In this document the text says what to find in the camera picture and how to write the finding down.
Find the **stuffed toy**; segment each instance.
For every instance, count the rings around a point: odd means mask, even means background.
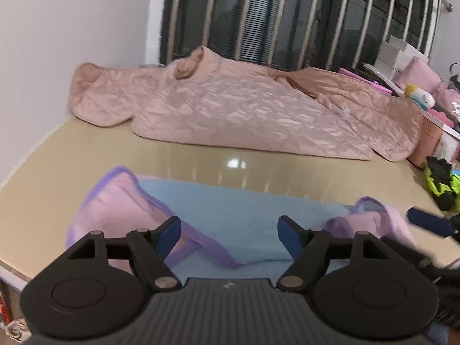
[[[414,84],[408,84],[404,90],[404,95],[416,101],[423,110],[431,109],[435,105],[434,97],[431,93],[424,91]]]

